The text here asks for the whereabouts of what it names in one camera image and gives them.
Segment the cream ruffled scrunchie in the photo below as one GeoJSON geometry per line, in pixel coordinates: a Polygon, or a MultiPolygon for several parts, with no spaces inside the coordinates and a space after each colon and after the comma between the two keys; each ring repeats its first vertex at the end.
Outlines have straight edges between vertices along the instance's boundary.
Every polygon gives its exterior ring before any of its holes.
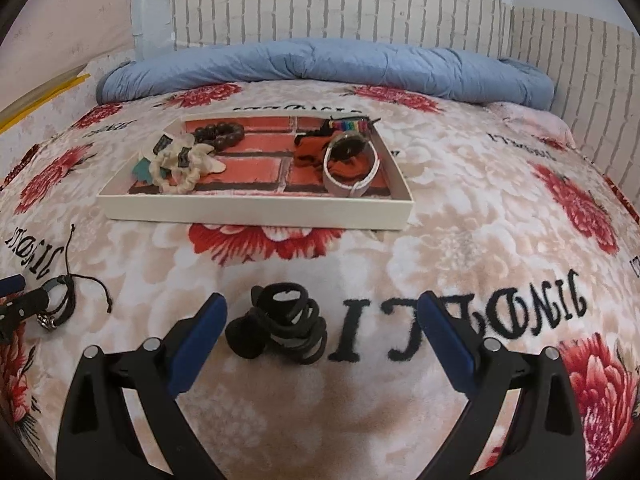
{"type": "Polygon", "coordinates": [[[149,172],[160,194],[191,193],[201,176],[214,174],[226,166],[213,155],[207,144],[192,146],[171,144],[150,160],[149,172]]]}

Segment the cream and teal felt piece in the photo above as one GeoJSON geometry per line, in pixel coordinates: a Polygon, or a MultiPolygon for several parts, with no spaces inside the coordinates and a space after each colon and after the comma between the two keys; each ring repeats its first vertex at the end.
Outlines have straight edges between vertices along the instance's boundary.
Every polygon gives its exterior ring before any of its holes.
{"type": "Polygon", "coordinates": [[[202,177],[226,169],[215,149],[193,134],[163,133],[150,150],[140,153],[131,174],[138,182],[155,185],[160,194],[183,195],[193,192],[202,177]]]}

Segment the orange fabric scrunchie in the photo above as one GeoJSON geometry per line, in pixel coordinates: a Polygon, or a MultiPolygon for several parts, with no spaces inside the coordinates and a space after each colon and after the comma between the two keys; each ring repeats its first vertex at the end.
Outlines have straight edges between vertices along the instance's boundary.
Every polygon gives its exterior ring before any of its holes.
{"type": "Polygon", "coordinates": [[[322,177],[323,161],[326,151],[330,150],[329,174],[342,183],[355,183],[363,180],[373,167],[366,153],[366,141],[361,136],[298,136],[294,140],[293,165],[297,169],[311,171],[316,178],[322,177]]]}

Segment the black hair claw clip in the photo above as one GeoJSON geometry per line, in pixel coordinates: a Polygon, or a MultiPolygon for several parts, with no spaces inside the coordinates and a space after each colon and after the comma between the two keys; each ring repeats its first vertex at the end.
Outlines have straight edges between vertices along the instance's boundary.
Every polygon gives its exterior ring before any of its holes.
{"type": "Polygon", "coordinates": [[[254,360],[270,345],[278,320],[273,315],[273,285],[255,286],[250,291],[252,306],[243,316],[231,321],[224,334],[231,350],[243,359],[254,360]]]}

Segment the floral fleece blanket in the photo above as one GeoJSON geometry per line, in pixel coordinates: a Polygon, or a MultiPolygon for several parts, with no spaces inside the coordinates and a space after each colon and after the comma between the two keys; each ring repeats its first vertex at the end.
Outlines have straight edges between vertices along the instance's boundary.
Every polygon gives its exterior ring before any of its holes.
{"type": "Polygon", "coordinates": [[[22,326],[1,348],[1,413],[51,469],[63,393],[86,344],[126,349],[222,292],[293,281],[318,301],[326,354],[297,367],[216,349],[181,400],[232,478],[397,479],[431,457],[462,410],[412,304],[431,289],[512,350],[560,348],[594,477],[639,420],[639,225],[571,148],[509,129],[485,107],[312,81],[216,84],[29,119],[1,138],[1,270],[40,285],[85,275],[70,320],[22,326]],[[413,197],[398,231],[107,218],[107,181],[183,115],[364,113],[413,197]]]}

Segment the yellow sheet edge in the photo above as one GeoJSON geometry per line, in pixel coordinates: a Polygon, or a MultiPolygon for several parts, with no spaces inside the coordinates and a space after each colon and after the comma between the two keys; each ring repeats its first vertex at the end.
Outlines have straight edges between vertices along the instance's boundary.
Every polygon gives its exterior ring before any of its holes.
{"type": "Polygon", "coordinates": [[[2,110],[0,132],[6,132],[6,130],[9,130],[9,128],[12,128],[21,122],[30,113],[38,110],[39,107],[42,107],[43,104],[46,104],[66,91],[79,86],[89,77],[89,74],[85,74],[75,75],[73,77],[68,76],[65,79],[60,78],[61,82],[55,87],[52,87],[52,81],[49,81],[48,85],[50,88],[47,88],[47,86],[43,84],[32,92],[31,98],[29,96],[23,96],[11,106],[2,110]]]}

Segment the clear plastic bag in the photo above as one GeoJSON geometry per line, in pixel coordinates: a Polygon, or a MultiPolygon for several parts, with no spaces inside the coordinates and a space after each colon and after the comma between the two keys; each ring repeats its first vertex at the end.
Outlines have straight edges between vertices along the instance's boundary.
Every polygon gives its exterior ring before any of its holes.
{"type": "Polygon", "coordinates": [[[172,0],[131,0],[134,52],[138,62],[174,50],[172,0]]]}

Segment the white tray brick-pattern base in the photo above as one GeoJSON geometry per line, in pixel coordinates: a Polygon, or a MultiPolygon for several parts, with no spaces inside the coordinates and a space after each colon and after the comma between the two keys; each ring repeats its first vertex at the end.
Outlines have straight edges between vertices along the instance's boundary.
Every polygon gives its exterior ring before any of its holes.
{"type": "Polygon", "coordinates": [[[144,141],[104,185],[98,202],[113,220],[398,231],[409,220],[413,197],[377,125],[361,113],[243,110],[183,115],[144,141]],[[345,131],[367,136],[380,158],[370,188],[357,198],[330,194],[322,177],[293,165],[298,136],[345,131]],[[191,133],[198,142],[210,144],[226,171],[202,177],[193,192],[183,195],[160,194],[155,185],[138,182],[132,168],[163,133],[191,133]]]}

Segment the pink pillow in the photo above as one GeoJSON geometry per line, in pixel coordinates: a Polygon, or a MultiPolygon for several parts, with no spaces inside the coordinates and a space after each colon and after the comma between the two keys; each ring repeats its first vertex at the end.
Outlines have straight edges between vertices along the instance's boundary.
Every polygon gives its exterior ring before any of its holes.
{"type": "Polygon", "coordinates": [[[493,102],[485,106],[512,131],[528,134],[555,148],[576,148],[572,130],[562,118],[544,110],[510,102],[493,102]]]}

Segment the blue rolled duvet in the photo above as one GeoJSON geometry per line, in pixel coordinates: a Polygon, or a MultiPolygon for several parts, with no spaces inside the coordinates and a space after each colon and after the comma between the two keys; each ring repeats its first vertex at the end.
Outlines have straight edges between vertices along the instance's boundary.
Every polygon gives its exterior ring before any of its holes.
{"type": "Polygon", "coordinates": [[[309,79],[366,84],[485,104],[511,102],[548,112],[554,83],[510,58],[449,48],[345,38],[299,38],[182,49],[119,66],[96,86],[100,104],[192,90],[209,84],[309,79]]]}

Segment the pink mattress against wall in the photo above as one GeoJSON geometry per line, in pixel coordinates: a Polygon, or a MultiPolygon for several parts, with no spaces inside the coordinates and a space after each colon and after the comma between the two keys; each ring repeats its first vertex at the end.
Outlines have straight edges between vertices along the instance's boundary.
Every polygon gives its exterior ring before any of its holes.
{"type": "Polygon", "coordinates": [[[1,45],[1,107],[94,58],[133,47],[131,0],[28,0],[1,45]]]}

